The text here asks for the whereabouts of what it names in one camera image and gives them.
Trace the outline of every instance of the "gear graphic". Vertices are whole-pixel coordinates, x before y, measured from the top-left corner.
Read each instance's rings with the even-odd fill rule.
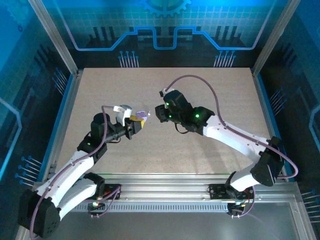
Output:
[[[142,0],[141,4],[145,10],[149,10],[150,14],[166,18],[180,14],[181,10],[186,10],[187,5],[191,4],[191,0]]]
[[[4,5],[10,16],[19,26],[27,20],[29,14],[28,0],[0,0],[0,5]]]

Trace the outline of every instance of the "yellow object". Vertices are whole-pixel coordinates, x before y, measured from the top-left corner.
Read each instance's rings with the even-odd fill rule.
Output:
[[[144,127],[145,120],[143,118],[137,118],[136,116],[131,116],[130,120],[135,121],[135,122],[141,122],[141,128]]]

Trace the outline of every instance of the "wooden board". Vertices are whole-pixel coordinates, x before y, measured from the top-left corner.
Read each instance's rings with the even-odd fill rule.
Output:
[[[131,106],[134,113],[151,111],[151,117],[132,140],[123,137],[121,143],[110,144],[92,172],[224,174],[248,166],[251,161],[247,157],[217,140],[196,133],[182,135],[172,122],[159,122],[154,109],[163,104],[159,91],[185,74],[201,76],[212,84],[225,121],[254,135],[270,137],[249,68],[86,68],[57,169],[71,158],[90,131],[101,105],[121,104]],[[216,112],[214,97],[200,80],[181,79],[173,88],[182,92],[193,107]],[[108,114],[115,119],[111,110]]]

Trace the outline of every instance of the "robotic arm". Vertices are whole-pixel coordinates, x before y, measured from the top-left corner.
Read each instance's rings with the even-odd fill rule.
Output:
[[[237,198],[241,193],[254,185],[262,184],[273,186],[284,165],[283,159],[260,143],[277,147],[281,141],[276,137],[270,140],[255,136],[239,129],[227,122],[221,122],[213,111],[199,106],[192,107],[184,95],[172,88],[160,92],[165,104],[155,108],[155,114],[161,123],[171,121],[177,127],[182,125],[186,132],[198,133],[202,136],[216,139],[231,148],[246,155],[253,163],[243,170],[235,171],[225,183],[225,189],[232,198]],[[241,135],[234,133],[229,128],[237,130]],[[256,142],[246,139],[250,136]]]
[[[30,230],[33,224],[33,232],[42,238],[47,238],[56,230],[63,217],[84,200],[91,199],[92,202],[101,200],[108,192],[115,189],[117,190],[115,195],[120,192],[118,186],[107,186],[105,179],[95,173],[84,175],[104,155],[108,143],[119,143],[118,140],[121,140],[122,136],[131,140],[132,136],[143,128],[148,118],[144,111],[137,112],[133,116],[132,108],[127,105],[115,106],[113,110],[117,112],[115,124],[111,123],[108,114],[96,114],[91,123],[90,133],[84,137],[66,165],[35,191],[28,189],[23,193],[19,204],[19,225]],[[105,128],[107,134],[102,146],[95,154],[88,156],[102,143]],[[33,222],[32,215],[39,201],[40,205]]]

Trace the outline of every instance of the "blue enclosure wall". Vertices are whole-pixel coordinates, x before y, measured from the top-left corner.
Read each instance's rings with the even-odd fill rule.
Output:
[[[261,71],[286,152],[299,168],[300,189],[302,192],[315,189],[317,193],[320,191],[319,10],[318,0],[300,2]]]
[[[0,238],[12,240],[39,169],[22,157],[41,165],[63,97],[55,74],[70,74],[28,1],[0,1],[0,50]]]
[[[79,68],[252,67],[286,3],[44,1]]]

